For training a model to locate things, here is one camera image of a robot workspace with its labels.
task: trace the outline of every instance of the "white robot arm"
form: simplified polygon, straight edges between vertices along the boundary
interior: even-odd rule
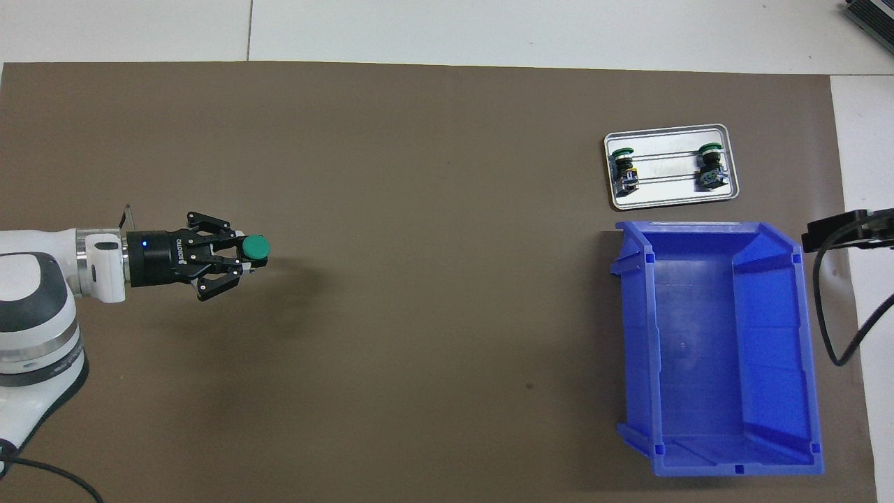
[[[229,248],[235,257],[215,254]],[[19,455],[87,379],[75,297],[118,303],[126,283],[188,283],[205,301],[264,267],[269,251],[263,236],[198,212],[174,232],[0,232],[0,456]]]

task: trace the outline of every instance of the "blue storage bin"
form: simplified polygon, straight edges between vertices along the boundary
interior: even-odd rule
[[[822,473],[801,247],[758,222],[619,222],[627,422],[656,475]]]

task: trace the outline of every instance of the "brown mat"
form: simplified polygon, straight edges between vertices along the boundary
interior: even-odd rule
[[[271,265],[80,302],[92,374],[29,457],[121,501],[872,501],[859,362],[814,327],[826,474],[659,479],[624,420],[622,219],[842,210],[823,76],[375,64],[8,64],[0,228],[195,209]],[[741,196],[619,213],[606,133],[730,129]],[[836,266],[840,326],[855,325]],[[74,501],[23,467],[0,499]]]

